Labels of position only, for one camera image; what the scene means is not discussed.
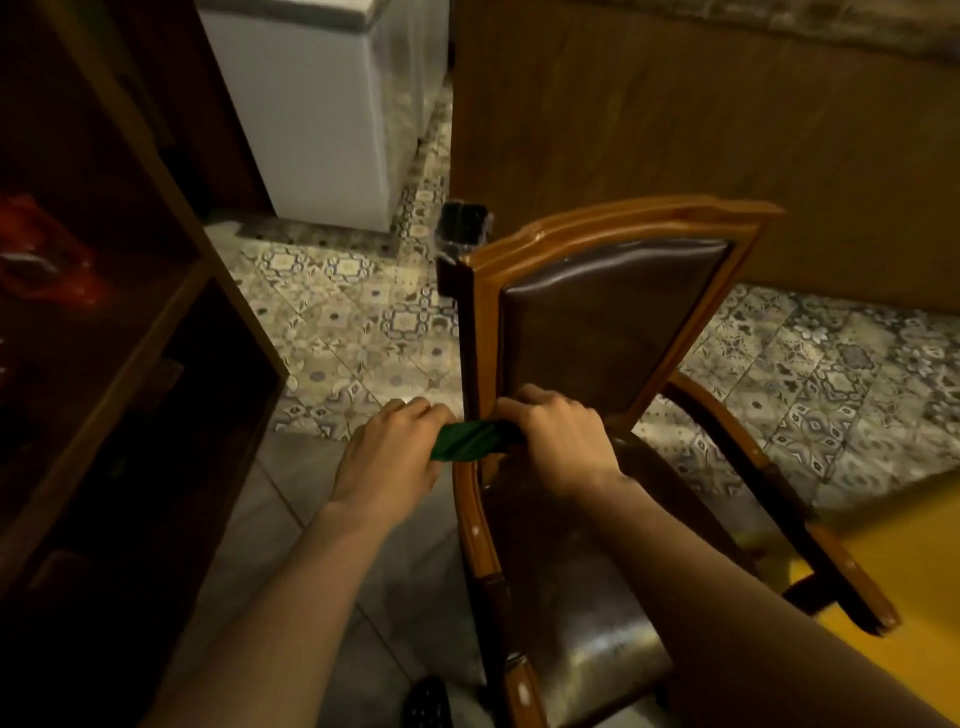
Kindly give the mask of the person's right hand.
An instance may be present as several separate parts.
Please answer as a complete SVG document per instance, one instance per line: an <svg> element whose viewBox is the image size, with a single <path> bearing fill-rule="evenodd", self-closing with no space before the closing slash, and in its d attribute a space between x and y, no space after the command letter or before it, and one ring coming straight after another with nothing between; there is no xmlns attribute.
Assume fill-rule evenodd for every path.
<svg viewBox="0 0 960 728"><path fill-rule="evenodd" d="M582 403L580 431L563 439L527 439L529 459L541 482L562 497L578 497L621 478L617 455L599 414Z"/></svg>

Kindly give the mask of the person's left hand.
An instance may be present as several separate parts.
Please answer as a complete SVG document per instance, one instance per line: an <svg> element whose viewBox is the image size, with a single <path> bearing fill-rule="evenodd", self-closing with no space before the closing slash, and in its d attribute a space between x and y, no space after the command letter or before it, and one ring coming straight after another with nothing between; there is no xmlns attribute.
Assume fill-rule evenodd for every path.
<svg viewBox="0 0 960 728"><path fill-rule="evenodd" d="M434 443L391 436L382 409L351 437L337 468L329 503L366 530L386 535L405 521L438 480Z"/></svg>

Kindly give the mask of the green cloth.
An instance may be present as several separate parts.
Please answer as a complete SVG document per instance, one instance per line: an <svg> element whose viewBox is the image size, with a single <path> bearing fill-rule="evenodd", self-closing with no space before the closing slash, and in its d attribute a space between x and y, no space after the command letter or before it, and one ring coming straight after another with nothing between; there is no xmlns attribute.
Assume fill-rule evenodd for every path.
<svg viewBox="0 0 960 728"><path fill-rule="evenodd" d="M471 463L491 455L508 455L526 447L522 430L506 419L476 419L442 426L430 460L439 463Z"/></svg>

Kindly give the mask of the person's left forearm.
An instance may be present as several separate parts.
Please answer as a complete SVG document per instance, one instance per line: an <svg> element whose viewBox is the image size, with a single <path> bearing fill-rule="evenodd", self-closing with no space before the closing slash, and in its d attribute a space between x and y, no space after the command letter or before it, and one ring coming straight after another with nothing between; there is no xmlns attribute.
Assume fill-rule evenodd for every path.
<svg viewBox="0 0 960 728"><path fill-rule="evenodd" d="M204 662L139 728L314 728L359 589L402 519L385 502L324 505Z"/></svg>

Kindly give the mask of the person's right forearm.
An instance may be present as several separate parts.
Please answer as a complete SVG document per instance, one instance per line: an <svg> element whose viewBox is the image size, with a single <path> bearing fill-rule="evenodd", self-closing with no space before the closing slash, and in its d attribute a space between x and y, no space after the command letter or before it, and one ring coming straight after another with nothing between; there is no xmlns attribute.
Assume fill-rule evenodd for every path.
<svg viewBox="0 0 960 728"><path fill-rule="evenodd" d="M666 648L698 728L957 728L635 481L604 472L575 502Z"/></svg>

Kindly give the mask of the small black bin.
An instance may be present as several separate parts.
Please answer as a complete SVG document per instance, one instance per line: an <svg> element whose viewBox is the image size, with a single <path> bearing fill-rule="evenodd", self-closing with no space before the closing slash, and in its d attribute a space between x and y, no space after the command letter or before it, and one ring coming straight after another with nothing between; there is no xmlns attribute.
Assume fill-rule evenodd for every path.
<svg viewBox="0 0 960 728"><path fill-rule="evenodd" d="M494 220L486 205L463 200L444 202L435 228L436 256L456 261L487 245Z"/></svg>

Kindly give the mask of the person's black shoe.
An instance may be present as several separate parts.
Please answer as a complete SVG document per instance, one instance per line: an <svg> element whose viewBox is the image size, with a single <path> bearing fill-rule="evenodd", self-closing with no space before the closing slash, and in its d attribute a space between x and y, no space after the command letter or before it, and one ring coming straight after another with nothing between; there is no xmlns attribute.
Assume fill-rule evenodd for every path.
<svg viewBox="0 0 960 728"><path fill-rule="evenodd" d="M399 728L454 728L444 680L431 675L412 685L401 707Z"/></svg>

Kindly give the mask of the dark wooden shelf unit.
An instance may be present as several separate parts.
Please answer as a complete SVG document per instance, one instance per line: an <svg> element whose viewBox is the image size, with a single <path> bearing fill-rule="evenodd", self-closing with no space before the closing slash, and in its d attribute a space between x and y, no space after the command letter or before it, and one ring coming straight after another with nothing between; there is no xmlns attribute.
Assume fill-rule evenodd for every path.
<svg viewBox="0 0 960 728"><path fill-rule="evenodd" d="M281 363L72 0L0 0L0 195L19 194L108 295L0 291L0 728L133 728Z"/></svg>

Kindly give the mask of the white chest freezer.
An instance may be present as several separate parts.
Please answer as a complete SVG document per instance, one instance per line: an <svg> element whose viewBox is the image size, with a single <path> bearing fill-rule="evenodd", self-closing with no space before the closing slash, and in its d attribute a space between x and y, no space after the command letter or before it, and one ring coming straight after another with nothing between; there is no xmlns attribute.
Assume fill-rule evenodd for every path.
<svg viewBox="0 0 960 728"><path fill-rule="evenodd" d="M272 209L386 234L449 68L452 0L197 0Z"/></svg>

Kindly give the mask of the wooden counter with stone top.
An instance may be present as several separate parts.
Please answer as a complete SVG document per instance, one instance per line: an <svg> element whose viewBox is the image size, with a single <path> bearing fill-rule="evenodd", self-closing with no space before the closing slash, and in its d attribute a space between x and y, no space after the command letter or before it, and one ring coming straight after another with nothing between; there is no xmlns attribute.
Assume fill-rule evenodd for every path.
<svg viewBox="0 0 960 728"><path fill-rule="evenodd" d="M450 193L494 233L775 203L748 283L960 314L960 0L454 0Z"/></svg>

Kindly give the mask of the red plastic bag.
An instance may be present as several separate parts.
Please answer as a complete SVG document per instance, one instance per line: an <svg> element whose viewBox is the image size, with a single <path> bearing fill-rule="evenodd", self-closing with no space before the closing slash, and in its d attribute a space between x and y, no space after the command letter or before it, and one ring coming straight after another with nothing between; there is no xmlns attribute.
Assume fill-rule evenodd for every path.
<svg viewBox="0 0 960 728"><path fill-rule="evenodd" d="M0 291L33 303L93 309L109 296L94 253L29 194L0 195Z"/></svg>

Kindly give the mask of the yellow table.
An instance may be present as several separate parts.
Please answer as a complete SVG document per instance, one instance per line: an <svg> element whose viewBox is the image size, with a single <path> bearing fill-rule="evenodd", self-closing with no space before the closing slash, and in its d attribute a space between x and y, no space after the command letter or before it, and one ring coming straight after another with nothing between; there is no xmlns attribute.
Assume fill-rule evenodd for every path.
<svg viewBox="0 0 960 728"><path fill-rule="evenodd" d="M824 519L900 624L870 636L838 605L817 622L960 728L960 467Z"/></svg>

